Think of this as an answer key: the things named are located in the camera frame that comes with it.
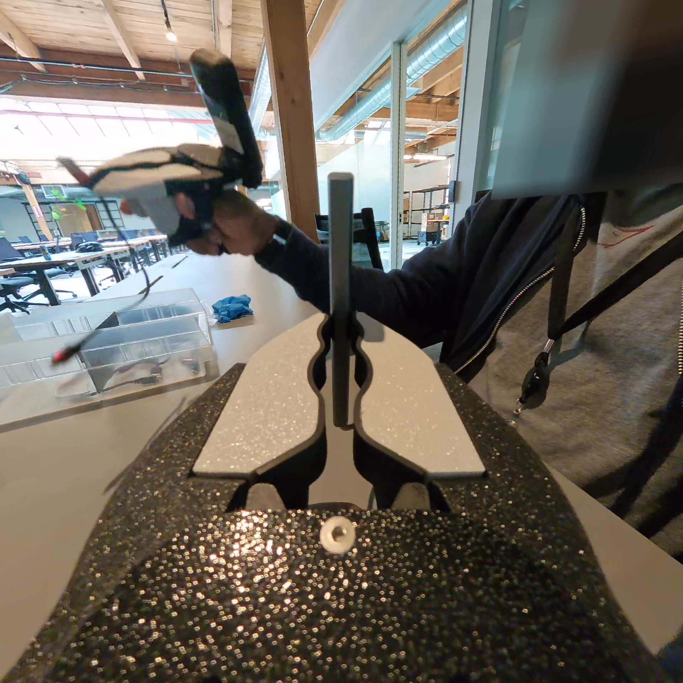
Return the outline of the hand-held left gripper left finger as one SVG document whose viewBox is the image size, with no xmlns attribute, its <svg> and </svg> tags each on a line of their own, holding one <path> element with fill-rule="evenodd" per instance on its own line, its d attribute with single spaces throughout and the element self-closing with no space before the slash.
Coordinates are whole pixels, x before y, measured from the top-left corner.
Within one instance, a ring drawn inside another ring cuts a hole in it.
<svg viewBox="0 0 683 683">
<path fill-rule="evenodd" d="M 309 503 L 327 463 L 325 373 L 327 321 L 316 313 L 265 344 L 244 366 L 200 450 L 197 477 L 269 484 L 289 509 Z"/>
</svg>

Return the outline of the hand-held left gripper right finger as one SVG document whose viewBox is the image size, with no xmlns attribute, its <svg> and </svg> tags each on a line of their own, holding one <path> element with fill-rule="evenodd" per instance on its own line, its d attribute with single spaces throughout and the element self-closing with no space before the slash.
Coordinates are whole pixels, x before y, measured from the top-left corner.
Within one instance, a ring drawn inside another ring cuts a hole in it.
<svg viewBox="0 0 683 683">
<path fill-rule="evenodd" d="M 476 480 L 483 460 L 436 365 L 413 342 L 357 313 L 353 460 L 378 508 L 406 484 Z"/>
</svg>

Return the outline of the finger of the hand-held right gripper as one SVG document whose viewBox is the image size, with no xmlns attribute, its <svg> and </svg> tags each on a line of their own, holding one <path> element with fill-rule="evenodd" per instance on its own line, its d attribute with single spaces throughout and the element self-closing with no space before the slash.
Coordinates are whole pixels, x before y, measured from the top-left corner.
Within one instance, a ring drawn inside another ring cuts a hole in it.
<svg viewBox="0 0 683 683">
<path fill-rule="evenodd" d="M 93 174 L 88 183 L 88 188 L 101 197 L 166 197 L 201 188 L 214 191 L 224 186 L 221 172 L 186 164 L 185 160 L 104 168 Z"/>
<path fill-rule="evenodd" d="M 107 162 L 107 171 L 154 169 L 166 165 L 192 166 L 200 170 L 222 172 L 222 148 L 211 145 L 179 145 L 140 149 Z"/>
</svg>

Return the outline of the clear plastic bin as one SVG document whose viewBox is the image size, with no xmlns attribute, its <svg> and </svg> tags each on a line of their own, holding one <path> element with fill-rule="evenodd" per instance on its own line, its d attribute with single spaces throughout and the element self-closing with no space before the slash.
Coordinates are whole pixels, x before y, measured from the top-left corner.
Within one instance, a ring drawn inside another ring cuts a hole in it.
<svg viewBox="0 0 683 683">
<path fill-rule="evenodd" d="M 77 354 L 117 313 L 121 359 L 97 393 Z M 1 314 L 1 431 L 215 380 L 208 308 L 192 289 Z"/>
</svg>

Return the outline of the grey usb hub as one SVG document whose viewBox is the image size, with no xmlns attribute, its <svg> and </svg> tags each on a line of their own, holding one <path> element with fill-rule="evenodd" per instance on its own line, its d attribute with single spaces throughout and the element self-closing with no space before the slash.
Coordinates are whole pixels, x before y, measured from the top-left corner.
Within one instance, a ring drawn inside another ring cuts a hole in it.
<svg viewBox="0 0 683 683">
<path fill-rule="evenodd" d="M 353 175 L 347 172 L 335 172 L 328 176 L 330 321 L 333 327 L 331 337 L 332 414 L 334 426 L 344 430 L 349 425 L 353 180 Z"/>
</svg>

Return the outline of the person's right hand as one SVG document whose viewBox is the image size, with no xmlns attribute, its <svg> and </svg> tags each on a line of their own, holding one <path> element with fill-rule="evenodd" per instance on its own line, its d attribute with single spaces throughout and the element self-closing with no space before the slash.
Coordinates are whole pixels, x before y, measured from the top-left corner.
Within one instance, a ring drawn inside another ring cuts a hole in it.
<svg viewBox="0 0 683 683">
<path fill-rule="evenodd" d="M 224 191 L 212 206 L 212 226 L 186 242 L 200 255 L 255 255 L 270 242 L 277 228 L 278 217 L 235 189 Z"/>
</svg>

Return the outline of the hanging green plant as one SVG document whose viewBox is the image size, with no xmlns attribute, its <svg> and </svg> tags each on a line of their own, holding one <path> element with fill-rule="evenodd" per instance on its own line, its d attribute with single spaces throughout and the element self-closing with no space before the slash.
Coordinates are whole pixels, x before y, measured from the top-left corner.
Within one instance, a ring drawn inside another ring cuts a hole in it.
<svg viewBox="0 0 683 683">
<path fill-rule="evenodd" d="M 72 200 L 63 195 L 54 195 L 50 214 L 54 221 L 73 225 L 90 225 L 88 212 L 81 200 Z"/>
</svg>

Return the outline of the blue crumpled glove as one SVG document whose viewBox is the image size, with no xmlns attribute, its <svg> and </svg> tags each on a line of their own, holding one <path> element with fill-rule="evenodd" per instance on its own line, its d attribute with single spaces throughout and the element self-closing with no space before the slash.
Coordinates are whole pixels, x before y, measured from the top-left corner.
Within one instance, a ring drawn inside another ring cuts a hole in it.
<svg viewBox="0 0 683 683">
<path fill-rule="evenodd" d="M 211 308 L 218 324 L 227 324 L 253 315 L 252 298 L 248 295 L 228 296 L 214 303 Z"/>
</svg>

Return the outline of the black wooden chair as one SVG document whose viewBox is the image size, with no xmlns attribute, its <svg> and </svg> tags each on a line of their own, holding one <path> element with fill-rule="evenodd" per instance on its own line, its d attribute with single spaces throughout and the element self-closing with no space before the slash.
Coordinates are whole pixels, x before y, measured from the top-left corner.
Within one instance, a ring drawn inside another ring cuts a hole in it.
<svg viewBox="0 0 683 683">
<path fill-rule="evenodd" d="M 329 216 L 314 215 L 314 218 L 318 239 L 321 244 L 328 246 L 330 241 Z M 352 228 L 352 265 L 383 271 L 373 210 L 364 208 L 361 212 L 354 213 Z"/>
</svg>

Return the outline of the person's torso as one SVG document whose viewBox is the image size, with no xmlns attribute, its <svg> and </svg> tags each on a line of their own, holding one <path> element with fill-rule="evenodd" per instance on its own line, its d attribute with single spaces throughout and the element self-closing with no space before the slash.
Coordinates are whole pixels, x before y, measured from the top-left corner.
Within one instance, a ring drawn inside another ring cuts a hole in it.
<svg viewBox="0 0 683 683">
<path fill-rule="evenodd" d="M 682 562 L 682 184 L 494 200 L 377 287 L 384 324 Z"/>
</svg>

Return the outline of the metal shelving rack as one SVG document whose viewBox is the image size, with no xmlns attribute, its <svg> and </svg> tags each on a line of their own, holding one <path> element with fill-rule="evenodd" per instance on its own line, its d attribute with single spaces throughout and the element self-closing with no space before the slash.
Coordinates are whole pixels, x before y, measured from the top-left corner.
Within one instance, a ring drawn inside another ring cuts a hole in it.
<svg viewBox="0 0 683 683">
<path fill-rule="evenodd" d="M 449 224 L 448 199 L 447 184 L 404 191 L 403 240 L 412 241 L 417 246 L 437 246 Z"/>
</svg>

